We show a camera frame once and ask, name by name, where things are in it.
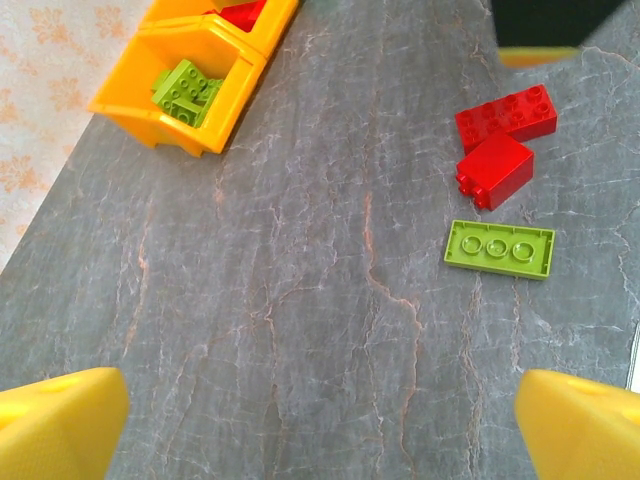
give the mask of red duplo brick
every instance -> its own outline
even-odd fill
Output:
[[[495,132],[526,142],[555,132],[558,124],[558,114],[544,85],[464,110],[455,117],[465,154]]]
[[[460,192],[479,209],[495,210],[533,178],[533,151],[496,132],[458,163]]]
[[[225,7],[220,11],[220,16],[233,23],[240,30],[250,32],[258,20],[258,16],[267,0],[243,3],[232,7]]]

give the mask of yellow plastic part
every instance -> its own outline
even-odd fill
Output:
[[[107,116],[148,147],[178,145],[193,156],[221,153],[293,17],[298,0],[267,0],[246,33],[202,13],[244,0],[156,0],[89,110]],[[187,59],[208,78],[222,78],[203,123],[189,125],[151,101],[158,75]]]
[[[254,0],[155,0],[140,24],[141,30],[190,25],[198,22],[204,12],[220,11],[224,7]],[[298,7],[298,0],[267,0],[251,32],[244,32],[219,15],[207,18],[269,59],[278,40]]]
[[[115,368],[95,368],[0,393],[2,480],[104,479],[129,399]]]
[[[580,53],[573,47],[502,47],[498,49],[505,67],[528,68],[559,62]]]
[[[199,128],[163,113],[151,101],[158,75],[184,58],[207,78],[224,79]],[[220,153],[264,66],[261,55],[206,17],[184,27],[143,30],[129,42],[89,110],[106,115],[148,147],[165,143],[194,156],[203,150]]]
[[[530,370],[515,411],[541,480],[640,479],[640,395]]]

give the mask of yellow bin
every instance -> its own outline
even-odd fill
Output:
[[[220,11],[224,7],[248,3],[247,0],[155,0],[142,19],[140,30],[189,25],[199,21],[204,12]],[[244,32],[218,15],[207,15],[224,30],[265,59],[273,53],[287,24],[298,7],[298,0],[267,0],[251,32]]]
[[[200,128],[166,115],[151,101],[151,86],[160,72],[175,68],[184,58],[207,77],[224,79]],[[162,143],[178,145],[194,156],[220,153],[265,63],[262,55],[209,16],[172,28],[147,28],[129,42],[89,110],[107,116],[148,147]]]

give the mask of yellow plastic container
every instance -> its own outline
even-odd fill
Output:
[[[155,0],[140,24],[140,30],[180,27],[198,22],[209,10],[248,3],[247,0]],[[220,29],[259,52],[265,59],[273,53],[298,0],[267,0],[251,32],[244,32],[218,15],[207,15]]]
[[[199,128],[164,114],[151,101],[156,77],[184,58],[207,77],[224,79]],[[163,143],[178,145],[194,156],[203,151],[220,153],[265,63],[262,55],[208,16],[184,26],[147,28],[129,42],[89,110],[107,116],[148,147]]]

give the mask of plastic toy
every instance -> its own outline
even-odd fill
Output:
[[[218,15],[201,15],[206,8],[224,6],[216,0],[156,0],[89,110],[151,148],[163,143],[194,156],[222,152],[298,1],[267,0],[249,33]],[[148,93],[153,85],[159,88],[156,80],[163,72],[183,59],[208,78],[224,78],[208,111],[205,103],[204,118],[201,113],[196,120],[199,128],[162,111]]]
[[[260,12],[262,12],[265,3],[267,3],[266,0],[259,0],[257,2],[225,7],[220,11],[219,15],[243,32],[250,32],[258,20],[258,16]]]
[[[549,63],[578,53],[624,0],[491,0],[502,62],[509,67]]]
[[[208,80],[190,61],[184,59],[173,70],[163,70],[153,83],[151,101],[173,118],[198,128],[213,104],[222,80]]]
[[[163,70],[159,78],[165,75],[166,70]],[[178,98],[189,99],[189,101],[195,99],[207,86],[207,78],[193,63],[183,59],[159,87],[157,83],[156,80],[153,84],[152,88],[156,87],[157,90],[151,100],[164,111],[170,111],[171,102]]]
[[[124,377],[94,368],[0,393],[2,480],[102,480],[129,410]]]
[[[265,59],[199,18],[195,25],[136,33],[89,109],[109,117],[148,147],[165,143],[179,145],[194,156],[205,150],[220,153],[264,70]],[[225,79],[198,129],[163,112],[149,95],[158,76],[184,58],[206,77]]]
[[[244,5],[238,5],[239,3],[238,1],[231,2],[229,0],[182,2],[155,0],[142,19],[140,30],[194,25],[204,18],[221,30],[236,37],[240,42],[253,48],[268,60],[298,8],[298,0],[262,1],[260,10],[254,10],[253,14],[248,17],[249,21],[253,21],[253,17],[257,15],[253,28],[248,32],[221,16],[225,8],[244,8]],[[218,13],[218,15],[203,17],[203,13]]]
[[[640,396],[563,373],[530,370],[515,414],[541,480],[640,479]]]
[[[555,132],[558,124],[558,114],[544,85],[464,110],[455,118],[466,154],[494,132],[506,132],[526,142]]]
[[[555,232],[454,220],[445,263],[472,270],[544,280],[551,272]]]
[[[479,209],[495,210],[533,178],[533,151],[505,133],[494,133],[458,163],[456,180]]]

